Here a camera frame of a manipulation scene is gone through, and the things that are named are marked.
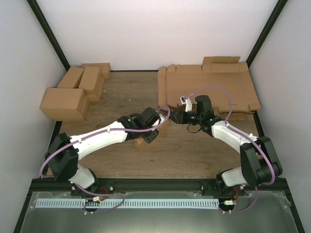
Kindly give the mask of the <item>brown cardboard box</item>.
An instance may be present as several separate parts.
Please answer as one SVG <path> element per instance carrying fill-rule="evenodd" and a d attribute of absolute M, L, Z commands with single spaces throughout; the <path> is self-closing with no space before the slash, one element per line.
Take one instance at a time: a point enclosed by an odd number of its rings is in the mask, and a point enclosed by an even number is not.
<path fill-rule="evenodd" d="M 153 130 L 151 133 L 139 137 L 134 140 L 134 147 L 137 151 L 143 151 L 149 148 L 150 145 L 154 144 L 160 139 L 168 130 L 169 121 L 167 120 L 162 126 Z"/>

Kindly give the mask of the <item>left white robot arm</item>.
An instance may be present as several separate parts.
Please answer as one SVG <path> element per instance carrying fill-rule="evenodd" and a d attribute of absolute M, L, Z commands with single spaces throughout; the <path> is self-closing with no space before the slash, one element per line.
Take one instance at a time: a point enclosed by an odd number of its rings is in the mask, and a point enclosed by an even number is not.
<path fill-rule="evenodd" d="M 81 166 L 79 161 L 112 144 L 140 137 L 150 143 L 157 137 L 158 130 L 147 129 L 154 128 L 163 121 L 163 115 L 148 107 L 140 114 L 122 116 L 110 125 L 89 133 L 76 136 L 68 136 L 66 133 L 57 135 L 45 155 L 48 159 L 57 153 L 47 163 L 52 177 L 58 182 L 69 181 L 78 185 L 88 196 L 96 195 L 99 192 L 98 178 L 91 169 Z"/>

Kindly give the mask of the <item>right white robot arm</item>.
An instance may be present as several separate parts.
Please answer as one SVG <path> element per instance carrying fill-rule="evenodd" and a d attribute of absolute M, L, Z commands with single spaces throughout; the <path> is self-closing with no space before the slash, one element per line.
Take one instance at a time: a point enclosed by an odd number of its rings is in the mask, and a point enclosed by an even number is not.
<path fill-rule="evenodd" d="M 199 125 L 200 130 L 219 139 L 237 151 L 241 166 L 219 173 L 216 176 L 216 191 L 228 195 L 236 185 L 256 187 L 272 184 L 283 172 L 275 147 L 270 138 L 247 134 L 229 124 L 224 118 L 216 116 L 211 100 L 206 95 L 195 98 L 196 110 L 192 110 L 190 98 L 182 96 L 185 109 L 171 113 L 170 119 L 176 124 Z"/>

